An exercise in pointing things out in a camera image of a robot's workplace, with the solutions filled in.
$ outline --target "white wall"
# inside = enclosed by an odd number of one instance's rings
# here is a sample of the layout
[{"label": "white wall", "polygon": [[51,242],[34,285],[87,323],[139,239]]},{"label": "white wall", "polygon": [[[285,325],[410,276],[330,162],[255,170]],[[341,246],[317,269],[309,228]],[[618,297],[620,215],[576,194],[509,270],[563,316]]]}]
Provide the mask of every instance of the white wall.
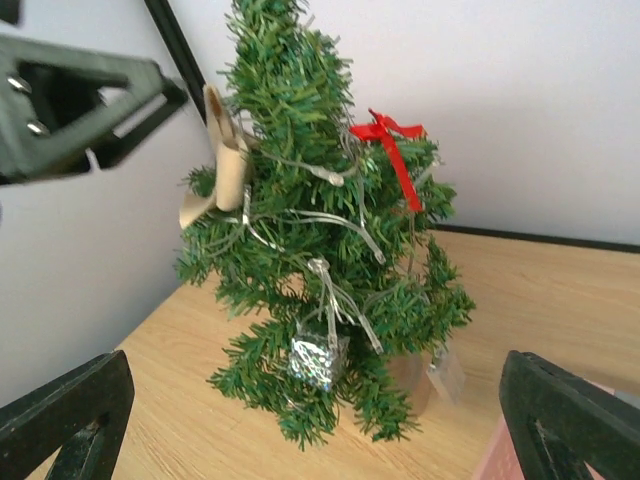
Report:
[{"label": "white wall", "polygon": [[[173,1],[208,78],[230,0]],[[359,118],[423,123],[455,224],[640,243],[640,3],[311,0],[355,60]]]},{"label": "white wall", "polygon": [[[24,4],[23,27],[0,32],[150,57],[178,76],[142,0]],[[115,170],[0,188],[0,406],[114,348],[177,287],[177,185],[209,156],[189,105]]]}]

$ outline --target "beige bow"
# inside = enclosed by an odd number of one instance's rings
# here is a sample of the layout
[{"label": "beige bow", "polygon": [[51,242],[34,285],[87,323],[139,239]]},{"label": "beige bow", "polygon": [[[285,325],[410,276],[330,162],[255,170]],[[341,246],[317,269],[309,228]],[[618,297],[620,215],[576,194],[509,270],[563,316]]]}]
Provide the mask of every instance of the beige bow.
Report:
[{"label": "beige bow", "polygon": [[204,86],[207,130],[216,155],[216,181],[208,197],[187,193],[180,208],[180,227],[184,230],[209,210],[230,212],[242,205],[244,184],[248,180],[249,148],[257,139],[234,125],[213,85]]}]

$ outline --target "black frame edge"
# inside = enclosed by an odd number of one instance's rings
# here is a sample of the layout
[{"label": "black frame edge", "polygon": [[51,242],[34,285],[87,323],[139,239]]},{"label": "black frame edge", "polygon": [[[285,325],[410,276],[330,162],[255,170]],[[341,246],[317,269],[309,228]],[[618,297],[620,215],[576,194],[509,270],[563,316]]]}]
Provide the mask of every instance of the black frame edge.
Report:
[{"label": "black frame edge", "polygon": [[147,10],[151,14],[160,36],[164,41],[169,54],[178,67],[180,76],[187,85],[191,99],[198,109],[203,122],[206,119],[204,97],[202,88],[205,85],[204,76],[196,62],[189,43],[182,33],[180,24],[169,5],[168,0],[144,0]]},{"label": "black frame edge", "polygon": [[464,233],[467,235],[479,235],[482,237],[497,237],[507,240],[521,240],[525,242],[547,243],[566,247],[590,248],[595,250],[607,250],[624,253],[640,253],[640,245],[629,243],[603,242],[599,240],[583,240],[579,238],[554,237],[551,235],[537,235],[533,233],[509,232],[504,230],[491,230],[487,228],[463,227],[458,225],[438,225],[437,230],[443,232]]},{"label": "black frame edge", "polygon": [[[187,84],[189,94],[198,108],[198,112],[205,121],[204,98],[202,88],[205,81],[196,62],[189,43],[187,42],[168,0],[144,0],[149,13],[153,17],[156,27],[164,40],[173,61],[178,66],[180,75]],[[536,235],[530,233],[517,233],[485,228],[463,227],[457,225],[438,225],[438,230],[447,232],[464,233],[467,235],[480,235],[485,237],[498,237],[510,240],[522,240],[535,243],[547,243],[579,248],[591,248],[596,250],[610,250],[625,253],[640,253],[640,245],[602,242],[596,240],[582,240],[549,235]]]}]

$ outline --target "metal rivet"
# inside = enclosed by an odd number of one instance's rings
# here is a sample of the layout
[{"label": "metal rivet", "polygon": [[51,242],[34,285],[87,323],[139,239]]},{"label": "metal rivet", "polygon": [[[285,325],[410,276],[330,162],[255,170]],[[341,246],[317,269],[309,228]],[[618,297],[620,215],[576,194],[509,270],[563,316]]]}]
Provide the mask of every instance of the metal rivet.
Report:
[{"label": "metal rivet", "polygon": [[11,85],[11,87],[17,92],[27,94],[31,93],[31,85],[29,85],[29,83],[24,78],[18,77],[16,75],[9,75],[7,77],[7,81],[9,82],[9,85]]},{"label": "metal rivet", "polygon": [[49,129],[47,128],[47,126],[42,122],[38,122],[37,120],[27,123],[27,128],[38,137],[49,135]]}]

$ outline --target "green pine branch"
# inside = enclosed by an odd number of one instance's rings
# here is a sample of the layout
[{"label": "green pine branch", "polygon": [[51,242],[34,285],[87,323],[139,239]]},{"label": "green pine branch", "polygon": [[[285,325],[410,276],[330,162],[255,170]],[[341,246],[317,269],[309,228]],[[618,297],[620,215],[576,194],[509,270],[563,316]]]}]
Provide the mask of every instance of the green pine branch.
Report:
[{"label": "green pine branch", "polygon": [[[363,176],[366,228],[384,251],[384,264],[357,232],[301,222],[303,217],[291,209],[360,222],[356,176],[335,187],[307,169],[274,160],[336,172],[352,165],[341,143],[348,125],[345,108],[352,106],[350,62],[338,55],[334,40],[302,28],[303,2],[233,0],[232,7],[228,24],[236,36],[237,59],[224,72],[232,91],[229,107],[250,114],[260,140],[248,157],[252,226],[282,251],[257,241],[241,224],[226,221],[229,216],[237,220],[239,212],[209,212],[183,232],[176,269],[184,282],[201,285],[215,272],[220,279],[216,295],[232,315],[268,308],[271,317],[230,341],[225,349],[229,365],[209,382],[226,397],[272,412],[283,436],[302,449],[326,442],[345,402],[353,405],[363,433],[374,441],[405,438],[417,423],[408,393],[396,389],[386,361],[394,355],[433,352],[455,328],[470,322],[475,308],[458,283],[455,266],[429,234],[454,214],[455,191],[432,175],[417,189],[426,211],[415,215],[413,228],[417,251],[426,258],[416,262],[410,277],[396,267],[408,253],[412,224],[402,210],[402,188],[382,145],[360,145],[356,161]],[[436,142],[395,139],[410,172],[417,175],[433,165]],[[186,180],[194,193],[207,196],[215,171],[195,169]],[[314,257],[329,262],[333,282],[357,305],[367,305],[366,316],[385,351],[373,352],[359,326],[338,325],[338,334],[350,338],[348,361],[329,392],[287,372],[296,320],[318,307],[323,291],[318,277],[305,267]],[[327,333],[323,319],[311,321],[308,328]]]}]

